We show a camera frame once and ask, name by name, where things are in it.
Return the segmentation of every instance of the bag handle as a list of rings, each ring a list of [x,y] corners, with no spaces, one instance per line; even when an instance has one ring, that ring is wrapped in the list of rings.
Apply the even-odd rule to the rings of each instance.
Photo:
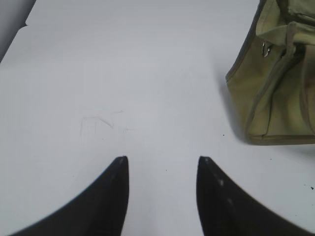
[[[306,45],[300,107],[304,121],[315,134],[315,45]]]

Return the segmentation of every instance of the canvas bag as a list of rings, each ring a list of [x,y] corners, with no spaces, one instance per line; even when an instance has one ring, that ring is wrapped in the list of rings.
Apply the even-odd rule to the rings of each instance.
[[[315,0],[261,0],[226,80],[251,143],[315,144]]]

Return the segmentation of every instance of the white surface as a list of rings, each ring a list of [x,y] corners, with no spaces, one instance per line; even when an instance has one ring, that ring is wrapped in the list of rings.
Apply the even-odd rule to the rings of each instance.
[[[315,147],[250,146],[232,122],[224,76],[257,3],[38,0],[0,65],[0,235],[66,204],[121,155],[124,236],[202,235],[201,155],[315,231]]]

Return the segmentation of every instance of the scuff mark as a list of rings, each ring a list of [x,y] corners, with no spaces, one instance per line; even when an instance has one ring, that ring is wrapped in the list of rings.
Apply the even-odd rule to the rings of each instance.
[[[83,132],[83,119],[81,119],[81,126],[80,126],[80,138],[82,137],[82,132]]]
[[[123,110],[121,110],[121,111],[119,111],[119,112],[112,112],[112,114],[119,114],[119,113],[123,113],[124,111]]]
[[[134,130],[134,129],[125,128],[125,129],[123,129],[123,133],[129,132],[129,131],[132,131],[132,130]]]
[[[111,127],[112,129],[114,128],[114,123],[111,124],[108,121],[104,120],[103,118],[99,117],[99,120],[102,121],[104,124],[107,124],[109,127]]]

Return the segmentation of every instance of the metal ring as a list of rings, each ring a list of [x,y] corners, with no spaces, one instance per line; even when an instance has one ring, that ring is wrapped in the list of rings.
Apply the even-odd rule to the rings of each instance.
[[[263,42],[263,44],[262,44],[262,52],[261,52],[261,54],[262,54],[262,56],[263,56],[264,58],[266,58],[267,56],[269,56],[269,54],[271,53],[272,45],[267,48],[267,51],[266,51],[266,52],[265,52],[265,47],[266,47],[266,41]]]

